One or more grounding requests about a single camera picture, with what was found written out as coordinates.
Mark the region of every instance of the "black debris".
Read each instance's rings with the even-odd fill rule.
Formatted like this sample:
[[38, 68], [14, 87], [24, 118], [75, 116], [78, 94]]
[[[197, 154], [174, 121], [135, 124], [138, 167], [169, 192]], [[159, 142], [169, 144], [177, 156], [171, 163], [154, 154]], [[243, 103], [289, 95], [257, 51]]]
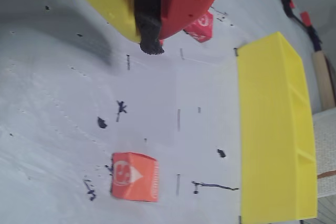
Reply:
[[219, 187], [219, 188], [227, 189], [227, 190], [231, 190], [231, 191], [239, 190], [239, 188], [231, 188], [231, 187], [221, 186], [221, 185], [217, 185], [217, 184], [197, 183], [195, 181], [191, 181], [191, 183], [193, 183], [194, 186], [195, 186], [195, 190], [194, 190], [195, 194], [198, 194], [198, 189], [197, 189], [198, 186]]
[[107, 124], [105, 124], [105, 120], [103, 120], [100, 117], [98, 117], [97, 123], [98, 123], [98, 126], [101, 127], [102, 129], [105, 129], [107, 127]]
[[225, 154], [225, 152], [223, 150], [217, 149], [217, 152], [219, 153], [219, 155], [221, 157], [226, 157], [226, 154]]
[[91, 180], [89, 180], [89, 179], [83, 179], [83, 182], [84, 182], [86, 188], [88, 189], [87, 194], [92, 195], [92, 196], [90, 197], [90, 200], [93, 201], [93, 200], [97, 197], [97, 195], [95, 194], [95, 191], [94, 191], [94, 190], [91, 190], [90, 186], [89, 186], [88, 183], [87, 183], [87, 182], [91, 182]]
[[127, 70], [131, 70], [130, 55], [127, 55]]
[[126, 107], [127, 107], [127, 105], [124, 105], [123, 101], [121, 101], [121, 102], [117, 101], [117, 104], [119, 106], [118, 112], [117, 112], [117, 123], [118, 123], [119, 122], [119, 118], [120, 118], [120, 113], [126, 113], [127, 114], [127, 111], [125, 110]]
[[181, 174], [177, 174], [176, 196], [178, 196], [180, 194], [180, 176], [181, 176]]
[[185, 60], [184, 56], [183, 56], [183, 48], [180, 48], [180, 56], [181, 56], [182, 60]]

